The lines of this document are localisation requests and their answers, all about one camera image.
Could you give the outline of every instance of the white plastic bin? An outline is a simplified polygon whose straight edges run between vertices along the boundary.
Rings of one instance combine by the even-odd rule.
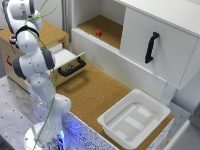
[[[170,109],[140,90],[133,90],[98,122],[105,133],[126,149],[136,149],[169,115]]]

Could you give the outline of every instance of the cabinet handle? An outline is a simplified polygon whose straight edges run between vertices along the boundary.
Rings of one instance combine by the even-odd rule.
[[[78,66],[72,68],[72,69],[69,69],[69,70],[66,70],[66,71],[63,71],[60,68],[58,68],[58,72],[60,73],[61,76],[63,77],[67,77],[67,76],[70,76],[71,74],[73,74],[74,72],[78,71],[79,69],[85,67],[86,63],[80,58],[78,57],[77,61],[80,63]]]
[[[153,46],[154,46],[154,40],[157,39],[160,35],[156,32],[153,32],[153,36],[151,37],[150,41],[149,41],[149,45],[148,45],[148,49],[147,49],[147,54],[145,57],[145,63],[148,64],[153,60],[153,57],[151,56],[152,50],[153,50]]]

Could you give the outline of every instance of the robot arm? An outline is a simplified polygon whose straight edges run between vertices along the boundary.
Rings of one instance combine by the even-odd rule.
[[[47,70],[53,69],[56,62],[54,55],[47,49],[42,51],[38,38],[29,32],[32,30],[39,35],[37,31],[42,29],[41,19],[29,20],[25,26],[25,20],[38,14],[33,0],[4,0],[2,9],[10,31],[16,36],[19,49],[25,54],[13,62],[16,75],[30,81],[34,93],[46,104],[47,110],[54,102],[39,139],[39,147],[47,146],[62,131],[62,114],[70,110],[71,100],[56,94],[51,81],[43,75]]]

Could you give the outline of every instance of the small red block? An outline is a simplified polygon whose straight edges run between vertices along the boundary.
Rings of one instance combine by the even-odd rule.
[[[102,31],[101,30],[96,30],[96,36],[102,36]]]

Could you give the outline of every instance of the white cabinet door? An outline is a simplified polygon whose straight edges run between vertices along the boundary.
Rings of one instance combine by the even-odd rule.
[[[154,40],[153,60],[146,64],[153,32],[160,37]],[[120,54],[179,86],[197,41],[198,38],[191,34],[127,8]]]

